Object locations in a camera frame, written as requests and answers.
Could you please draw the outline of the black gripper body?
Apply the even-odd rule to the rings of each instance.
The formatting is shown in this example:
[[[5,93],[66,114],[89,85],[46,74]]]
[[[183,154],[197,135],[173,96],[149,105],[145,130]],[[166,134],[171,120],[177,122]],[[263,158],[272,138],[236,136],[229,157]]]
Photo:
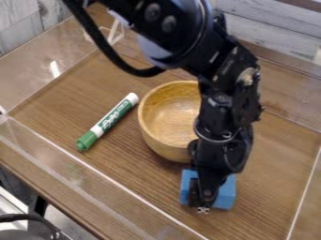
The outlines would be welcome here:
[[[197,139],[191,142],[191,158],[201,181],[219,181],[241,173],[253,146],[253,125],[237,129],[229,138],[213,136],[200,121],[193,123]]]

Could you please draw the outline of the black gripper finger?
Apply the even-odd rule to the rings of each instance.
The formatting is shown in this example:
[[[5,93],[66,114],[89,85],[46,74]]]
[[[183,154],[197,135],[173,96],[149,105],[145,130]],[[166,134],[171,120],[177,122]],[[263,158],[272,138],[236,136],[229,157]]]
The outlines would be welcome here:
[[[208,214],[219,197],[219,190],[228,176],[212,171],[200,171],[196,189],[196,207],[199,214]]]
[[[189,190],[189,206],[197,205],[199,205],[199,180],[197,178],[192,178]]]

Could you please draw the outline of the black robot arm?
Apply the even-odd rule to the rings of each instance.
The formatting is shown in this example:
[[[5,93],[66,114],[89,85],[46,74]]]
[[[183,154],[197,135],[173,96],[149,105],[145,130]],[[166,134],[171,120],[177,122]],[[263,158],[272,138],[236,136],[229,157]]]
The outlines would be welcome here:
[[[245,169],[253,147],[253,123],[261,120],[260,65],[229,34],[223,11],[209,0],[97,0],[138,34],[153,67],[133,67],[104,37],[78,0],[64,0],[94,44],[129,74],[154,77],[181,68],[197,77],[201,109],[189,144],[192,168],[183,172],[181,203],[208,213],[229,210],[235,176]]]

